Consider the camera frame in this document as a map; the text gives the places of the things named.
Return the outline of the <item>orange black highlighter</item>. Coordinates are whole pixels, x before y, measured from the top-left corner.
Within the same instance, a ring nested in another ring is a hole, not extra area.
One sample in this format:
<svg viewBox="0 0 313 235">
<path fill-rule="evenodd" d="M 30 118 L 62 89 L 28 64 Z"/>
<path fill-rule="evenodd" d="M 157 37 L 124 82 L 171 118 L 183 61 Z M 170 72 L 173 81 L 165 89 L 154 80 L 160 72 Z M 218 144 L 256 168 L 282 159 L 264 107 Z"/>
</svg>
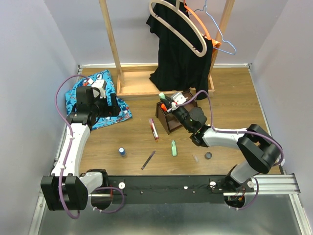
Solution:
<svg viewBox="0 0 313 235">
<path fill-rule="evenodd" d="M 161 108 L 162 108 L 162 110 L 167 111 L 167 107 L 165 106 L 164 103 L 161 104 Z"/>
</svg>

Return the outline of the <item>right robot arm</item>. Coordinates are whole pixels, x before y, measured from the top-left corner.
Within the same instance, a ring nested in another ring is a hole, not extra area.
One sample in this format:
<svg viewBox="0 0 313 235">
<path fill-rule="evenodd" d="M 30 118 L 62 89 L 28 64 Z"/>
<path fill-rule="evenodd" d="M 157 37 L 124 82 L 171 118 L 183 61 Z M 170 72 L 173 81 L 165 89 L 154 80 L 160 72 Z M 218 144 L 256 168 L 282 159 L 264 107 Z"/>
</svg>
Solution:
<svg viewBox="0 0 313 235">
<path fill-rule="evenodd" d="M 160 101 L 178 122 L 191 134 L 196 146 L 222 146 L 239 149 L 245 160 L 234 166 L 221 181 L 221 188 L 235 192 L 251 177 L 270 169 L 283 160 L 283 149 L 262 127 L 256 124 L 242 129 L 221 129 L 207 125 L 207 117 L 200 107 L 187 110 L 185 105 L 197 96 L 186 99 L 181 92 L 168 97 L 159 94 Z"/>
</svg>

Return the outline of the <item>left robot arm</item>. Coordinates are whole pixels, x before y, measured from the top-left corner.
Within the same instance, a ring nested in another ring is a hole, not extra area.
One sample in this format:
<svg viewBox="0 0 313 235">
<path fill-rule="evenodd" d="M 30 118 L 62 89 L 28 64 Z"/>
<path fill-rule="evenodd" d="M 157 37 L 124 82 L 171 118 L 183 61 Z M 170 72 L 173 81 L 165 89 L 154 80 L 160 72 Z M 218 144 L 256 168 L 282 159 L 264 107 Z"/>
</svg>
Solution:
<svg viewBox="0 0 313 235">
<path fill-rule="evenodd" d="M 51 211 L 81 211 L 89 195 L 104 193 L 109 186 L 104 169 L 88 170 L 79 175 L 85 144 L 93 126 L 101 119 L 120 114 L 115 93 L 105 94 L 100 87 L 82 86 L 76 89 L 76 102 L 66 117 L 66 138 L 50 176 L 41 180 L 41 189 Z"/>
</svg>

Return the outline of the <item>mint green highlighter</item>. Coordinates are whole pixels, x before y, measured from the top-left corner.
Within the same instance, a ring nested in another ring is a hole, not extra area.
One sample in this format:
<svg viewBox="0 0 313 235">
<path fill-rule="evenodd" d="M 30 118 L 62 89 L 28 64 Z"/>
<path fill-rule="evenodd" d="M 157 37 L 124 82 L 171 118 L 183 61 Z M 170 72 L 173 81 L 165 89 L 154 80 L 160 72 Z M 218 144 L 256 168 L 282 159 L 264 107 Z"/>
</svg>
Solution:
<svg viewBox="0 0 313 235">
<path fill-rule="evenodd" d="M 166 99 L 166 95 L 163 92 L 159 93 L 158 96 L 160 97 L 160 99 Z"/>
</svg>

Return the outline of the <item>pink red pen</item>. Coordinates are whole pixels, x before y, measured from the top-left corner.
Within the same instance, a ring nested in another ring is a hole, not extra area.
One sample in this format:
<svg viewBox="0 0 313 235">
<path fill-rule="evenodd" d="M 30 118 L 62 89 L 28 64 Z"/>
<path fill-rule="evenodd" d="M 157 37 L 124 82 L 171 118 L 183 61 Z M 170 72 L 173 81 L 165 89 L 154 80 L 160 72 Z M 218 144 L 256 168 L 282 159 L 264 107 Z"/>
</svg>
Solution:
<svg viewBox="0 0 313 235">
<path fill-rule="evenodd" d="M 159 136 L 158 136 L 158 133 L 157 133 L 157 130 L 156 130 L 156 127 L 152 118 L 149 119 L 149 124 L 150 124 L 151 131 L 153 133 L 154 139 L 157 142 L 159 139 Z"/>
</svg>

